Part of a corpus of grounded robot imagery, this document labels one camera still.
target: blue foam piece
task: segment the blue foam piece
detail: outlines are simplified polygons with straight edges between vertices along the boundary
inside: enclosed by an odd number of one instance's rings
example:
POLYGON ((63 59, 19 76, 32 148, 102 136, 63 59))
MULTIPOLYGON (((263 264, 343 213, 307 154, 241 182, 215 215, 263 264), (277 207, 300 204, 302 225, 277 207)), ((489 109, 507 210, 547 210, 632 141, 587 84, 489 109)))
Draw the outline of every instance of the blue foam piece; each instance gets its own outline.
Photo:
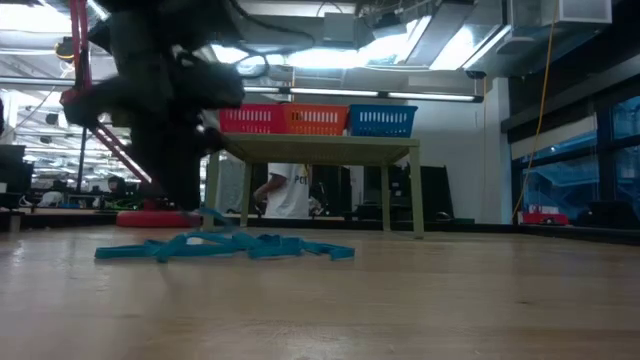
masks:
POLYGON ((169 261, 169 258, 173 256, 173 254, 187 245, 187 236, 184 234, 180 234, 166 243, 164 246, 158 248, 156 252, 153 254, 156 257, 156 260, 160 263, 166 263, 169 261))
MULTIPOLYGON (((157 240, 147 240, 144 244, 150 247, 159 248, 165 246, 167 243, 157 240)), ((233 254, 237 251, 238 249, 236 249, 235 247, 229 247, 225 245, 197 244, 183 246, 177 249, 172 256, 218 256, 233 254)))
MULTIPOLYGON (((213 209, 201 209, 201 212, 223 221, 222 233, 232 232, 231 223, 213 209)), ((168 242, 147 240, 144 245, 126 245, 100 247, 96 249, 96 259, 112 259, 119 257, 155 257, 158 262, 166 263, 171 256, 232 256, 235 252, 246 250, 251 259, 279 256, 300 256, 303 250, 316 255, 329 254, 331 260, 352 258, 355 249, 346 246, 305 242, 297 237, 263 234, 253 237, 237 232, 224 236, 221 232, 192 232, 180 234, 168 242), (189 238, 200 238, 216 245, 188 245, 189 238)))
POLYGON ((304 249, 316 255, 329 254, 331 260, 352 258, 356 254, 354 248, 315 242, 305 242, 304 249))
POLYGON ((302 248, 299 246, 262 246, 247 250, 247 254, 251 259, 259 259, 264 257, 276 256, 300 256, 302 248))
POLYGON ((232 239, 235 242, 238 249, 242 249, 242 250, 254 249, 264 245, 263 240, 256 239, 249 234, 245 234, 241 232, 233 234, 232 239))
POLYGON ((149 257, 154 251, 154 248, 145 245, 99 247, 94 256, 96 259, 149 257))

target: table leg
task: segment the table leg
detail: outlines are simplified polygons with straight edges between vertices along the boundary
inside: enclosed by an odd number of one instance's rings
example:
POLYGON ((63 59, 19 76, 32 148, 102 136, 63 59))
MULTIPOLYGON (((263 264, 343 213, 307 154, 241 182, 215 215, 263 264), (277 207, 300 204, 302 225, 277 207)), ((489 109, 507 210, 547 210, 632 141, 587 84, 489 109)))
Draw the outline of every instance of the table leg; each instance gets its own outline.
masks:
POLYGON ((10 215, 9 232, 11 232, 11 233, 19 233, 20 232, 20 221, 21 220, 22 220, 22 214, 10 215))
POLYGON ((422 215, 422 175, 420 171, 420 148, 409 150, 411 163, 411 205, 413 207, 413 232, 416 239, 424 237, 424 217, 422 215))
POLYGON ((391 231, 391 193, 389 192, 389 167, 381 166, 382 181, 380 196, 382 197, 382 229, 391 231))
POLYGON ((242 214, 240 215, 240 226, 247 227, 249 218, 249 202, 253 194, 251 193, 251 175, 253 174, 253 164, 244 164, 244 186, 242 188, 242 214))
MULTIPOLYGON (((216 207, 216 196, 218 194, 218 173, 220 171, 220 153, 209 155, 209 165, 207 166, 207 186, 205 190, 204 201, 209 209, 216 207)), ((213 216, 203 215, 202 227, 205 231, 213 231, 213 216)))

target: red object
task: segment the red object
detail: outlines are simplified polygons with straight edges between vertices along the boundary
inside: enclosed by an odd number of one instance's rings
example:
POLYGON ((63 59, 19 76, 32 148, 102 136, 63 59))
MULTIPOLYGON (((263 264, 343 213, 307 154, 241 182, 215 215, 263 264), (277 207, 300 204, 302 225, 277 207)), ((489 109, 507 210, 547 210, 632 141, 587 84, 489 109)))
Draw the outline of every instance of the red object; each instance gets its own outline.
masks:
POLYGON ((242 105, 220 110, 220 130, 224 133, 286 134, 282 105, 242 105))
POLYGON ((569 225, 569 217, 565 214, 523 213, 522 222, 534 225, 569 225))
POLYGON ((224 133, 342 135, 346 106, 281 104, 243 105, 220 110, 224 133))
POLYGON ((188 228, 200 224, 200 215, 179 211, 121 211, 116 217, 116 225, 122 227, 188 228))
POLYGON ((284 104, 287 133, 342 135, 347 125, 347 106, 284 104))

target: red base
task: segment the red base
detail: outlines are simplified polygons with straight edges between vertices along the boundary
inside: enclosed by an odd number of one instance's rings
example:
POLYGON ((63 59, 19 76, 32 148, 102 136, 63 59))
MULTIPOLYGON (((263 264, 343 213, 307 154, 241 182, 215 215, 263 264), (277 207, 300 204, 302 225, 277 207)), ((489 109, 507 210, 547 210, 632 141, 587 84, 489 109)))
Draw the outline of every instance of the red base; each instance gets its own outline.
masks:
POLYGON ((524 224, 569 225, 569 217, 564 214, 522 214, 524 224))
POLYGON ((116 225, 122 227, 194 227, 200 215, 184 215, 178 211, 121 211, 116 225))

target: table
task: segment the table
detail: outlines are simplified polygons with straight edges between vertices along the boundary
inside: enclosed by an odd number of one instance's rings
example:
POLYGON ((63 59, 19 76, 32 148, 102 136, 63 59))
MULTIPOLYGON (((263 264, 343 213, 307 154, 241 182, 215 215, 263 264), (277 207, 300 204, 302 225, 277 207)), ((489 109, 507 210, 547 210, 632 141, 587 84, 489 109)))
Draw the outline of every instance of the table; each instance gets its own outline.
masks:
MULTIPOLYGON (((231 145, 227 151, 245 166, 240 226, 247 226, 251 192, 251 169, 259 163, 294 163, 313 165, 362 165, 379 166, 382 173, 382 224, 391 230, 391 194, 389 191, 389 165, 406 155, 415 169, 420 168, 420 141, 407 138, 227 134, 231 145)), ((219 154, 210 157, 207 169, 208 183, 206 204, 215 207, 218 187, 219 154)), ((411 201, 413 205, 413 230, 416 238, 424 234, 422 216, 422 180, 420 171, 411 172, 411 201)), ((205 217, 205 228, 213 228, 213 219, 205 217)))

